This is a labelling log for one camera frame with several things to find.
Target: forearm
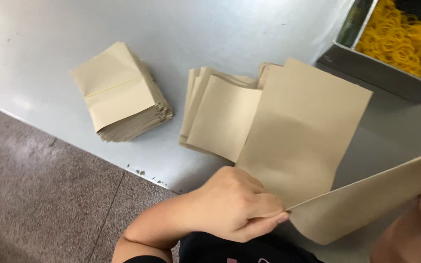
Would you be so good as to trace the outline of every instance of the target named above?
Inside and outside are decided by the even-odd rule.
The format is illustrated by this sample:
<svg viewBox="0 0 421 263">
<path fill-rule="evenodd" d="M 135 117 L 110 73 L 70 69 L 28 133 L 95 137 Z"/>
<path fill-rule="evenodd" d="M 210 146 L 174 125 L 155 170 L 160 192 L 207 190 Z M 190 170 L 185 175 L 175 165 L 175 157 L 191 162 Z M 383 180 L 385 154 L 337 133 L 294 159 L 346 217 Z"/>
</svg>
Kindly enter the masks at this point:
<svg viewBox="0 0 421 263">
<path fill-rule="evenodd" d="M 192 212 L 190 194 L 165 200 L 142 212 L 125 230 L 125 239 L 159 249 L 174 247 L 193 231 L 187 219 Z"/>
</svg>

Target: black t-shirt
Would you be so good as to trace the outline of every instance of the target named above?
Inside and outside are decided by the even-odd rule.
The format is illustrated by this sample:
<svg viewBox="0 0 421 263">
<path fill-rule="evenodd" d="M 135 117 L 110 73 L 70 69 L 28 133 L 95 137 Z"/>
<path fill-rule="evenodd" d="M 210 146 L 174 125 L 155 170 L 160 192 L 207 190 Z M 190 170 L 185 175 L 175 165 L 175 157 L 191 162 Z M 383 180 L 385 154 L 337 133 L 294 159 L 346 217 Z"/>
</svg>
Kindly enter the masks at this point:
<svg viewBox="0 0 421 263">
<path fill-rule="evenodd" d="M 143 255 L 125 263 L 165 263 Z M 322 263 L 310 252 L 268 234 L 246 243 L 232 242 L 204 232 L 181 239 L 180 263 Z"/>
</svg>

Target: stainless steel table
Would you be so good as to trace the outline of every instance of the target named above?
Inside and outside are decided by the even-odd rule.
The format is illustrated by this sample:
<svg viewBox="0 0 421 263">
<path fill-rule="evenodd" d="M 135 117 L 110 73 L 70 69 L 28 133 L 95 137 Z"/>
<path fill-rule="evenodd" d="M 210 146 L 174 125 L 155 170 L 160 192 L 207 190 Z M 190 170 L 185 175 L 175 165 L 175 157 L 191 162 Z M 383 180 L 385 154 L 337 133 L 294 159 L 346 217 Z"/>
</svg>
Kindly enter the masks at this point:
<svg viewBox="0 0 421 263">
<path fill-rule="evenodd" d="M 224 164 L 178 146 L 188 70 L 209 65 L 255 77 L 263 61 L 283 64 L 294 57 L 313 64 L 331 44 L 350 2 L 0 0 L 0 110 L 149 181 L 187 192 Z M 171 121 L 127 143 L 97 137 L 68 75 L 115 41 L 125 41 L 150 65 L 175 111 Z M 375 91 L 334 188 L 421 154 L 421 105 L 321 68 Z M 367 262 L 368 242 L 387 222 L 326 247 L 289 226 L 282 231 L 326 262 Z"/>
</svg>

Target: pile of rubber bands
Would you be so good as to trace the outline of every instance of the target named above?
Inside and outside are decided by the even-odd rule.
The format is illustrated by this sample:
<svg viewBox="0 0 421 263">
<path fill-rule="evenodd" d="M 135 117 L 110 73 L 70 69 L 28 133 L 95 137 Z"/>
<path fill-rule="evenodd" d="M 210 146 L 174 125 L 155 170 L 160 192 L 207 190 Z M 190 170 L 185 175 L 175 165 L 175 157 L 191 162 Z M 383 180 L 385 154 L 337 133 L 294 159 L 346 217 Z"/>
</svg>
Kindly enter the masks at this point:
<svg viewBox="0 0 421 263">
<path fill-rule="evenodd" d="M 421 77 L 421 21 L 379 0 L 355 49 Z"/>
</svg>

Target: granite floor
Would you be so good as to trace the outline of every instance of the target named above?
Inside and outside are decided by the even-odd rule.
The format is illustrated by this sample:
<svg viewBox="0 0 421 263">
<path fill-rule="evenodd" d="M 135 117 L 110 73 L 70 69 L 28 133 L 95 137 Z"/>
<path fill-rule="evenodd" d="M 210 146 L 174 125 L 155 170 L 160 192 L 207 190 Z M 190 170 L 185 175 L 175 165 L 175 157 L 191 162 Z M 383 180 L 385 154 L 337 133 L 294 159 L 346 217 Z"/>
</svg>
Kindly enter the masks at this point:
<svg viewBox="0 0 421 263">
<path fill-rule="evenodd" d="M 110 262 L 132 219 L 173 196 L 0 112 L 0 263 Z"/>
</svg>

